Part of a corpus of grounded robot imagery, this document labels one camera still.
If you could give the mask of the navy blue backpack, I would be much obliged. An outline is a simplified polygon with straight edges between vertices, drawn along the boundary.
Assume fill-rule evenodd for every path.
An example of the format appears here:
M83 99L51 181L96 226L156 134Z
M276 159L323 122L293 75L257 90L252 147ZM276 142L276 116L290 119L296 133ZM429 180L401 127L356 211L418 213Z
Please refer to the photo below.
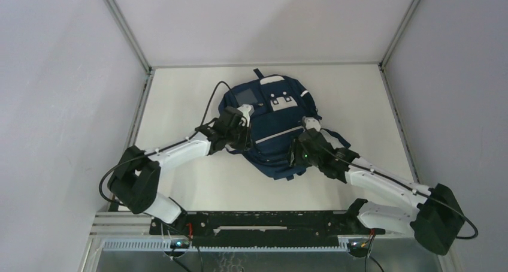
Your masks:
M304 132L303 117L321 120L321 116L312 95L297 79L278 74L263 75L258 69L254 72L257 79L224 93L217 109L251 105L252 148L241 154L265 176L292 180L296 175L303 175L307 168L290 166L291 142Z

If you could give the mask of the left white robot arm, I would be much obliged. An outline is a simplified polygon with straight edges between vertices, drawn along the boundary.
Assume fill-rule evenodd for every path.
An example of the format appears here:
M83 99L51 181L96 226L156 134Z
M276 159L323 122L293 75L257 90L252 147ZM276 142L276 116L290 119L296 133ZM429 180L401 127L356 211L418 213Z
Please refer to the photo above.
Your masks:
M158 218L171 233L182 233L188 224L185 210L158 191L161 175L226 147L249 150L253 112L250 104L226 107L219 117L195 128L194 133L176 143L147 150L137 146L127 148L119 163L106 173L108 189L133 214Z

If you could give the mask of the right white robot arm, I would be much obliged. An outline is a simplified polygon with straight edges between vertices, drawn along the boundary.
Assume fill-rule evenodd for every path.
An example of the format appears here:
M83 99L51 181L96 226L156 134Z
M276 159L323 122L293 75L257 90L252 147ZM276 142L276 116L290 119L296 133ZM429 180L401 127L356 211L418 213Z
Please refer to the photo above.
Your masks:
M412 236L437 255L446 255L460 238L466 216L452 190L441 183L431 188L383 171L353 150L333 147L316 129L292 140L288 158L292 165L316 167L330 179L363 188L390 203L356 200L355 212L346 217L352 233L370 228Z

